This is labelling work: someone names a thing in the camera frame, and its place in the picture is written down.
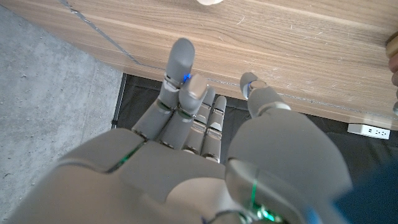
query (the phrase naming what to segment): wood grain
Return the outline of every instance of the wood grain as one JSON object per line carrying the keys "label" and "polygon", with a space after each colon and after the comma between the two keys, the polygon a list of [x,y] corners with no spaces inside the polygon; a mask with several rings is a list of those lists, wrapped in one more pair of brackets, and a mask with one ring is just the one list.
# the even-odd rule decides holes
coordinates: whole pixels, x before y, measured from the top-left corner
{"label": "wood grain", "polygon": [[[384,45],[398,30],[393,0],[225,0],[214,6],[194,0],[68,2],[147,66],[104,43],[76,16],[70,19],[74,15],[65,6],[62,12],[54,9],[60,5],[56,0],[0,0],[127,73],[161,80],[172,44],[187,37],[196,50],[193,73],[207,77],[219,94],[241,98],[239,78],[253,72],[296,111],[398,129],[392,112],[396,87]],[[58,16],[55,22],[44,19],[48,13]]]}

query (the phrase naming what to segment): robot finger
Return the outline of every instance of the robot finger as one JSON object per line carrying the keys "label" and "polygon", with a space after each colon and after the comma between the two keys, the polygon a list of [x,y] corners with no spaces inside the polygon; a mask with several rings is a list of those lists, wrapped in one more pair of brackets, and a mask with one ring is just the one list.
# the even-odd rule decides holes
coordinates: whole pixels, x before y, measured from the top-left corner
{"label": "robot finger", "polygon": [[191,152],[199,155],[203,138],[206,133],[206,125],[210,115],[211,106],[216,95],[216,90],[209,86],[203,103],[200,105],[199,111],[196,117],[193,119],[193,124],[189,130],[188,137],[185,140],[184,151]]}
{"label": "robot finger", "polygon": [[201,149],[201,156],[206,159],[220,163],[221,155],[221,137],[224,122],[224,113],[226,107],[225,96],[219,96],[216,100],[214,108],[212,110],[208,128],[206,130],[206,136],[203,140],[203,146]]}
{"label": "robot finger", "polygon": [[178,93],[190,76],[194,56],[195,49],[188,39],[181,38],[174,43],[159,96],[132,127],[135,133],[150,140],[160,134],[178,105]]}
{"label": "robot finger", "polygon": [[290,110],[278,93],[259,80],[255,74],[243,74],[240,84],[243,96],[248,99],[248,109],[252,118],[260,116],[270,108]]}
{"label": "robot finger", "polygon": [[181,87],[180,104],[167,123],[160,142],[172,149],[181,149],[207,92],[207,80],[201,75],[192,76]]}

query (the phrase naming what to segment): black mat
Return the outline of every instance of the black mat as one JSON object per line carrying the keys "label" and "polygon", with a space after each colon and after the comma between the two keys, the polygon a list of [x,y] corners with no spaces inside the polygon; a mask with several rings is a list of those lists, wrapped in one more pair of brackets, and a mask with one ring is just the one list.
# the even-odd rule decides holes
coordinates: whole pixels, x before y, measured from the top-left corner
{"label": "black mat", "polygon": [[[128,75],[118,116],[118,127],[131,129],[159,94],[161,82]],[[381,164],[398,158],[398,131],[390,140],[347,133],[348,124],[307,115],[340,149],[354,182]],[[250,118],[246,102],[227,97],[221,140],[221,162],[238,128]]]}

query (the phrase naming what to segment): blue light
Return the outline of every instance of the blue light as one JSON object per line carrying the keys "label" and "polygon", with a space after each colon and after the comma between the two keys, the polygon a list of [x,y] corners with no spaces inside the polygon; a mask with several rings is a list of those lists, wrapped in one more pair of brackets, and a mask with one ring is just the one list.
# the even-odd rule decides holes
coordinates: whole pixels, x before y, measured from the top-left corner
{"label": "blue light", "polygon": [[191,78],[191,73],[184,75],[184,83]]}

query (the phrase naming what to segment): green light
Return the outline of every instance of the green light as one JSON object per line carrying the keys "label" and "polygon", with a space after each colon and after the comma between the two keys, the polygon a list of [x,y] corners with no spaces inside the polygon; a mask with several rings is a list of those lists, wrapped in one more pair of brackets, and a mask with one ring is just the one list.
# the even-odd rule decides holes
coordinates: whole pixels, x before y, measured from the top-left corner
{"label": "green light", "polygon": [[264,216],[264,218],[269,219],[271,221],[275,221],[275,218],[271,214],[269,214],[267,211],[265,211],[264,207],[262,207],[261,210],[262,210],[261,212],[262,212],[262,215]]}
{"label": "green light", "polygon": [[251,189],[251,208],[254,208],[254,199],[256,198],[257,178],[254,179],[253,187]]}

